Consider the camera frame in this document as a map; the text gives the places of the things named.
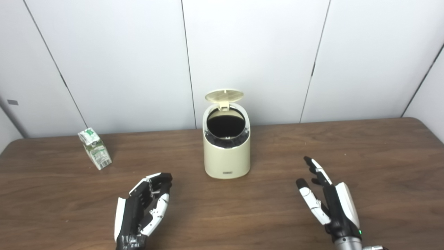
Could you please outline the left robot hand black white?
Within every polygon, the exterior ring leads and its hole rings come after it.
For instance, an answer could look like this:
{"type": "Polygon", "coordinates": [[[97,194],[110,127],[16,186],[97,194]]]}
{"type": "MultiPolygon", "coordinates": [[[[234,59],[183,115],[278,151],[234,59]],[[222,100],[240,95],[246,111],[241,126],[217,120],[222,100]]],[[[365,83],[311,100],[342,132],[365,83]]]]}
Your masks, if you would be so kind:
{"type": "Polygon", "coordinates": [[[142,178],[128,198],[118,198],[114,222],[116,250],[145,250],[147,238],[165,216],[172,187],[171,173],[142,178]]]}

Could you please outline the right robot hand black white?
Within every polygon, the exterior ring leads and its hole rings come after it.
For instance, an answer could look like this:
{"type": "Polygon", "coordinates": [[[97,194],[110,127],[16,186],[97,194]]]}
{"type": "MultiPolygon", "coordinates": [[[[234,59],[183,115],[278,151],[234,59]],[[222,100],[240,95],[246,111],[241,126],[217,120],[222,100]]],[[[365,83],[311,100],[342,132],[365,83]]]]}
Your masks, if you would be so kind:
{"type": "Polygon", "coordinates": [[[344,182],[334,184],[313,158],[304,156],[304,161],[316,176],[312,183],[322,187],[326,201],[324,204],[317,198],[305,179],[297,179],[300,195],[310,211],[331,236],[337,250],[362,249],[360,220],[349,187],[344,182]]]}

